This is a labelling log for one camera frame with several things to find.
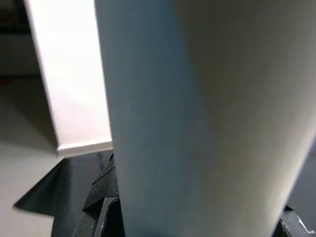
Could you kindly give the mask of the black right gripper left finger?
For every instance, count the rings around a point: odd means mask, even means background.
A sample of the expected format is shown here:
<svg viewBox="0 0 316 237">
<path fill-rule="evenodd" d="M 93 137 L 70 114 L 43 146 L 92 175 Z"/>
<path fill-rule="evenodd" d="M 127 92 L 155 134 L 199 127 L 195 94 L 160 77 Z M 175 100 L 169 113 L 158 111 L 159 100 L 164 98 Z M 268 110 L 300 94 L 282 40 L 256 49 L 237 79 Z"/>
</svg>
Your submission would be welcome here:
<svg viewBox="0 0 316 237">
<path fill-rule="evenodd" d="M 91 185 L 73 236 L 125 236 L 113 154 Z"/>
</svg>

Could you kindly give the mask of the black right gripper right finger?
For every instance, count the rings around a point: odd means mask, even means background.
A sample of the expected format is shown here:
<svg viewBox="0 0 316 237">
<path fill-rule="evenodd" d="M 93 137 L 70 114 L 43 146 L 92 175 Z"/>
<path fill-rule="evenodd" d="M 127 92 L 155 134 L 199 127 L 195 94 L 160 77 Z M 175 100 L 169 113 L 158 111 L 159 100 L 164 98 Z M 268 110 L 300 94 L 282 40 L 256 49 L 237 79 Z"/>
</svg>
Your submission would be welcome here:
<svg viewBox="0 0 316 237">
<path fill-rule="evenodd" d="M 285 206 L 272 237 L 315 237 L 314 230 L 308 230 L 298 214 Z"/>
</svg>

